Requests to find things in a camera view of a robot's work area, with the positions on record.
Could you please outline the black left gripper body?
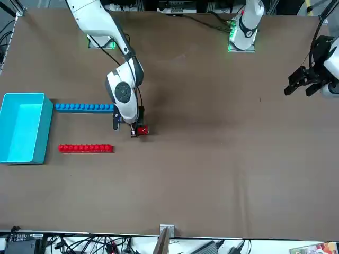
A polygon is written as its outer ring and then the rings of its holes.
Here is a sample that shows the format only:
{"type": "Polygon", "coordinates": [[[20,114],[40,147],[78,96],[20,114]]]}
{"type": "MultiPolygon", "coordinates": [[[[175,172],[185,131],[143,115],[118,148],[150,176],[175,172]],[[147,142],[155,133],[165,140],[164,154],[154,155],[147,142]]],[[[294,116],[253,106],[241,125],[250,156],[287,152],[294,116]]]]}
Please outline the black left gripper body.
{"type": "Polygon", "coordinates": [[[330,47],[333,41],[332,36],[320,35],[314,43],[311,52],[313,65],[307,70],[306,85],[320,83],[322,85],[333,81],[333,75],[325,68],[324,62],[328,58],[330,47]]]}

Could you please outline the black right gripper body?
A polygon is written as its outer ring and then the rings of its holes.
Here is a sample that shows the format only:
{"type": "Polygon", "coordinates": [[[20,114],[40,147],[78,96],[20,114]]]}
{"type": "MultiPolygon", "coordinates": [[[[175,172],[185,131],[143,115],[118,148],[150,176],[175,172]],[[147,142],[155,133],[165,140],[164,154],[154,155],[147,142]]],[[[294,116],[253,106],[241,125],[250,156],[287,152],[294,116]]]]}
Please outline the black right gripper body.
{"type": "Polygon", "coordinates": [[[143,128],[145,126],[144,111],[145,111],[144,106],[139,105],[138,106],[138,117],[136,120],[137,128],[143,128]]]}

